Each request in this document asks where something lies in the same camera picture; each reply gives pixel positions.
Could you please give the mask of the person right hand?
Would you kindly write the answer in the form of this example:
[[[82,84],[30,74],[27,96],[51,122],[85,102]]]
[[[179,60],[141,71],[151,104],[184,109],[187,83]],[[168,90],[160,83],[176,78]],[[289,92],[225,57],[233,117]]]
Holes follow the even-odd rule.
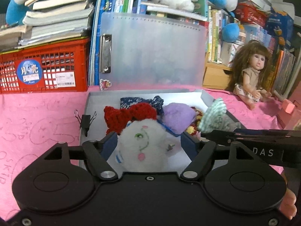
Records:
[[[291,220],[297,214],[295,203],[296,195],[287,187],[285,196],[280,204],[279,211],[289,220]]]

